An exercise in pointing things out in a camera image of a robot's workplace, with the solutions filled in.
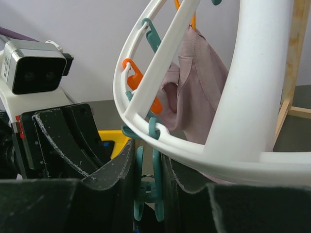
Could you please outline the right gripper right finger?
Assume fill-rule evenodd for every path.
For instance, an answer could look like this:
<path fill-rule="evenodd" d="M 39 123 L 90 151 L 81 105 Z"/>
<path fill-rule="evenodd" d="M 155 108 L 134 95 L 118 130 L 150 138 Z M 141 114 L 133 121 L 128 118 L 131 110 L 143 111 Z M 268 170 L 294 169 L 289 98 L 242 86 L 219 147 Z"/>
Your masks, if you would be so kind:
<path fill-rule="evenodd" d="M 168 233 L 308 233 L 311 190 L 294 186 L 217 184 L 162 157 Z"/>

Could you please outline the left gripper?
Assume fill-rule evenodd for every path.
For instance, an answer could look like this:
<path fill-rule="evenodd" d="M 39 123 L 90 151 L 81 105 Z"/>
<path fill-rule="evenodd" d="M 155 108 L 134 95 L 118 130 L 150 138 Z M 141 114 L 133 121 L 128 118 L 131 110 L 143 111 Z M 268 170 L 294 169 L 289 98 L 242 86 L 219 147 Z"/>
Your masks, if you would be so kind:
<path fill-rule="evenodd" d="M 83 179 L 109 162 L 88 104 L 16 116 L 13 143 L 25 179 Z"/>

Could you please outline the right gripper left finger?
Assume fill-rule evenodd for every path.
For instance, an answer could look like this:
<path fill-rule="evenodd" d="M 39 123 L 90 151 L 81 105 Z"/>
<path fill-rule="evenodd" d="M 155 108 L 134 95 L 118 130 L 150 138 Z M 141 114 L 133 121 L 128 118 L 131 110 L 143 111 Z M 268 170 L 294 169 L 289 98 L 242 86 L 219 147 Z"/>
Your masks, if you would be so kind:
<path fill-rule="evenodd" d="M 3 233 L 130 233 L 134 140 L 117 157 L 78 179 L 2 180 Z"/>

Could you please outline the white round clip hanger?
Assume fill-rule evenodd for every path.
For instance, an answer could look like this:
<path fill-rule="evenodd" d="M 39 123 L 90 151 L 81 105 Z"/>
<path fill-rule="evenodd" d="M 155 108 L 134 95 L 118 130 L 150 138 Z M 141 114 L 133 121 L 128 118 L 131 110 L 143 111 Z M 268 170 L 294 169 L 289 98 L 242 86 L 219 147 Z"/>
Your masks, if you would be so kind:
<path fill-rule="evenodd" d="M 129 100 L 128 68 L 145 33 L 143 18 L 154 18 L 162 0 L 149 2 L 123 45 L 116 64 L 113 96 L 120 117 L 141 139 L 170 158 L 236 184 L 311 184 L 309 152 L 273 152 L 285 76 L 291 0 L 242 0 L 229 75 L 205 144 L 170 135 L 162 124 L 158 139 L 145 120 L 199 1 L 184 0 L 145 75 Z"/>

